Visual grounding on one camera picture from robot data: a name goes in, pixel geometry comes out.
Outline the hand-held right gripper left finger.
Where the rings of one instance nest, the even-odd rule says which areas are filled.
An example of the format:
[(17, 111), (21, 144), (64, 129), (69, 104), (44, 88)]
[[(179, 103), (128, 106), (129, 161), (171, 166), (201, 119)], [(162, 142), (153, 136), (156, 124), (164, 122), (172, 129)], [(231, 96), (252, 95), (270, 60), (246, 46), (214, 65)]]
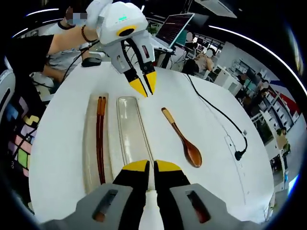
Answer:
[(125, 165), (113, 183), (82, 198), (71, 215), (73, 230), (137, 230), (146, 203), (150, 162)]

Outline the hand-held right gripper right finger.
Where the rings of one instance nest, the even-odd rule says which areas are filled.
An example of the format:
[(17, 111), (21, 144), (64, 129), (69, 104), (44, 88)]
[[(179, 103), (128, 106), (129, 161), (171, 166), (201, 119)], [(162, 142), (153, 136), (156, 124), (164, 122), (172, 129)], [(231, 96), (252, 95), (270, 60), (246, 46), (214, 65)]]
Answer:
[(229, 230), (225, 203), (200, 184), (191, 184), (174, 163), (156, 160), (157, 203), (166, 230)]

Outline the person's left hand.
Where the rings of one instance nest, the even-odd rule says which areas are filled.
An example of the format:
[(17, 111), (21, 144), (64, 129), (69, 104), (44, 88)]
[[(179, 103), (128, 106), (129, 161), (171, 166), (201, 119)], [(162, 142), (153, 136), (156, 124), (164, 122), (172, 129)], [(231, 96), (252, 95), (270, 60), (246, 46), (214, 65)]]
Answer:
[(86, 8), (86, 26), (91, 29), (96, 29), (101, 11), (112, 2), (112, 0), (93, 0)]

